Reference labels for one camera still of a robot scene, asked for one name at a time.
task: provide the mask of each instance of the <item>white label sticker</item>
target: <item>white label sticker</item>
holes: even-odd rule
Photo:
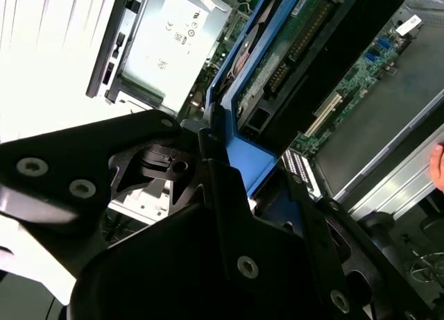
[[[420,22],[421,18],[419,18],[417,15],[413,15],[409,20],[403,23],[403,25],[398,27],[396,32],[398,32],[401,36],[404,36],[413,30]]]
[[[296,6],[294,7],[293,11],[291,11],[291,15],[293,17],[296,17],[300,11],[300,9],[302,9],[302,7],[304,6],[305,2],[307,0],[299,0],[299,2],[296,4]]]
[[[216,4],[212,0],[200,0],[202,3],[205,4],[205,6],[208,8],[208,10],[213,11],[216,8]]]
[[[199,46],[199,33],[207,20],[208,12],[188,0],[165,0],[161,9],[155,36],[147,45],[147,60],[159,74],[172,76],[183,71],[186,59]]]

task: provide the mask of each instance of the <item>metal screw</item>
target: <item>metal screw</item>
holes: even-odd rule
[[[298,176],[293,176],[293,180],[295,180],[297,183],[302,183],[302,179]]]
[[[172,127],[173,126],[173,122],[169,121],[168,119],[163,119],[162,123],[167,126],[167,127]]]
[[[96,193],[96,185],[85,179],[74,180],[69,185],[69,191],[75,197],[88,199]]]
[[[248,256],[241,256],[237,259],[237,268],[247,278],[256,278],[259,275],[259,268],[257,268],[256,262]]]
[[[48,164],[39,158],[23,158],[16,166],[18,172],[25,176],[43,176],[49,169]]]
[[[338,290],[333,290],[330,293],[330,298],[332,299],[333,304],[344,314],[349,313],[350,304],[348,303],[347,298]]]
[[[219,141],[219,138],[217,138],[216,135],[208,134],[208,137],[211,138],[211,139],[214,140],[214,141]]]
[[[334,211],[339,211],[339,207],[335,202],[330,202],[330,206]]]
[[[409,311],[405,311],[405,316],[408,318],[408,320],[416,320],[415,316]]]

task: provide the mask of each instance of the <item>metal sheet panel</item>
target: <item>metal sheet panel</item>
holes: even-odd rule
[[[146,2],[123,75],[179,112],[232,9],[220,0]]]
[[[356,220],[370,212],[402,216],[435,187],[428,175],[430,153],[444,142],[444,124],[350,211]]]
[[[444,65],[436,61],[444,55],[443,38],[442,28],[424,25],[399,57],[398,72],[383,78],[319,151],[316,163],[336,200],[349,196],[444,99]]]

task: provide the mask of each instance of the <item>green circuit board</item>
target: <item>green circuit board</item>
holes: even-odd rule
[[[297,58],[298,53],[303,52],[303,48],[322,24],[322,19],[328,15],[330,7],[332,4],[326,0],[299,0],[243,90],[237,102],[238,118],[247,109],[252,98],[260,94],[265,84],[279,86],[287,75],[286,71],[289,71],[281,63],[282,59],[286,54],[290,58]]]
[[[380,41],[386,42],[384,47],[379,44]],[[406,44],[407,40],[401,38],[389,22],[325,100],[332,101],[332,98],[339,94],[343,99],[341,108],[333,110],[335,112],[331,112],[331,115],[321,122],[321,126],[314,134],[306,136],[304,133],[299,133],[291,147],[309,158],[315,155],[336,127],[365,99],[381,77],[387,74],[394,75],[396,72],[394,62],[404,51]],[[325,106],[321,106],[315,116],[318,117],[323,108]]]

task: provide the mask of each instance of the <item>pcie slot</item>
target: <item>pcie slot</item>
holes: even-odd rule
[[[325,108],[319,113],[319,116],[316,118],[310,128],[308,128],[308,130],[305,132],[305,136],[312,136],[321,127],[325,119],[327,119],[327,117],[332,112],[334,112],[336,110],[336,107],[342,102],[342,96],[339,93],[336,93],[332,101],[325,106]]]
[[[333,8],[334,4],[328,0],[324,0],[316,7],[311,17],[305,23],[303,29],[299,32],[298,37],[287,54],[291,61],[295,62],[299,58]],[[288,65],[285,60],[279,64],[279,67],[273,72],[273,75],[268,82],[268,86],[272,92],[276,92],[279,85],[289,73],[290,68],[291,66]]]
[[[315,136],[321,136],[328,128],[333,126],[334,121],[341,115],[341,113],[345,110],[345,108],[348,106],[349,103],[352,102],[352,100],[355,98],[355,95],[358,93],[358,91],[361,89],[361,87],[358,85],[354,87],[351,91],[348,92],[347,95],[345,95],[342,98],[341,105],[337,106],[329,115],[328,118],[321,124],[321,127],[318,128],[318,130],[313,134]]]

